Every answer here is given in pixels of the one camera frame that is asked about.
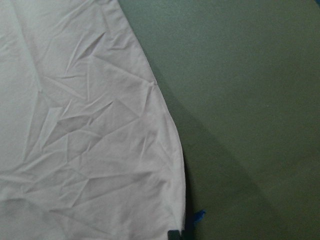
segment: white cloth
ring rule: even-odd
[[[181,230],[179,136],[118,2],[0,4],[0,239]]]

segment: bedsheet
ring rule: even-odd
[[[0,4],[0,239],[181,230],[178,132],[118,2]]]

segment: white garment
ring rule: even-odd
[[[181,230],[178,132],[118,2],[0,4],[0,239]]]

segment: dark green table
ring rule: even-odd
[[[199,240],[320,239],[320,9],[120,0],[179,131]]]

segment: white fabric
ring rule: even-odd
[[[0,1],[0,239],[165,240],[182,148],[115,0]]]

